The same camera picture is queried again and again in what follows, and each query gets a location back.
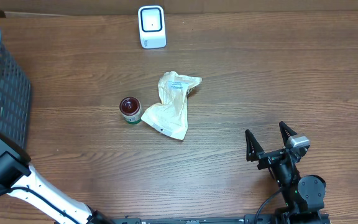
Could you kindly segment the beige paper pouch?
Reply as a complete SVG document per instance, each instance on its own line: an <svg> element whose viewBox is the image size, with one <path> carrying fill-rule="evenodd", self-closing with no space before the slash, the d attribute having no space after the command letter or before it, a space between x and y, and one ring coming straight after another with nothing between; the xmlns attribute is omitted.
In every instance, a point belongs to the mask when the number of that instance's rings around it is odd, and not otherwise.
<svg viewBox="0 0 358 224"><path fill-rule="evenodd" d="M164 73L157 85L160 102L149 106L141 120L170 138L183 140L188 130L188 94L201 82L201 77Z"/></svg>

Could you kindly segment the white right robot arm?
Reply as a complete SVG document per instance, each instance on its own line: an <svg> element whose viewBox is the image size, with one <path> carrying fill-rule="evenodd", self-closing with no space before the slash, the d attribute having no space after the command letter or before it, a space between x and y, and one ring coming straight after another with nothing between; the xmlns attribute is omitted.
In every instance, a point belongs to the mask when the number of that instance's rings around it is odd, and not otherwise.
<svg viewBox="0 0 358 224"><path fill-rule="evenodd" d="M330 223L329 215L322 215L326 182L318 175L302 177L296 163L306 155L310 140L298 134L283 121L279 122L283 147L276 151L265 152L250 130L245 131L246 160L257 161L259 170L268 169L278 190L273 193L253 215L245 215L245 223L290 223L323 224ZM285 206L273 214L262 215L264 207L277 195L281 194Z"/></svg>

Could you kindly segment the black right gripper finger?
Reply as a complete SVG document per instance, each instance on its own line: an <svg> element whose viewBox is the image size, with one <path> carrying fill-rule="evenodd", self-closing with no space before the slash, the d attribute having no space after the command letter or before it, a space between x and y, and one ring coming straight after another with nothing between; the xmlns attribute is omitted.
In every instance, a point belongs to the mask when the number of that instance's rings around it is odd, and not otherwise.
<svg viewBox="0 0 358 224"><path fill-rule="evenodd" d="M279 122L279 128L282 135L283 143L286 146L290 137L297 135L298 133L287 126L283 121Z"/></svg>
<svg viewBox="0 0 358 224"><path fill-rule="evenodd" d="M259 160L259 156L264 153L264 150L262 146L259 144L259 142L256 140L252 132L247 129L245 131L246 136L246 160L249 162L254 162Z"/></svg>

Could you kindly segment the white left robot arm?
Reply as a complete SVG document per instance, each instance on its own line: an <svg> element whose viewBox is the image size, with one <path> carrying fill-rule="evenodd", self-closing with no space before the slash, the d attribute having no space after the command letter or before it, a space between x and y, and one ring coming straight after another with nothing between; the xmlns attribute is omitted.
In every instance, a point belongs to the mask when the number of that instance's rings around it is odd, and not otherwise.
<svg viewBox="0 0 358 224"><path fill-rule="evenodd" d="M59 224L108 224L111 219L74 200L44 179L19 145L0 133L0 197L19 198Z"/></svg>

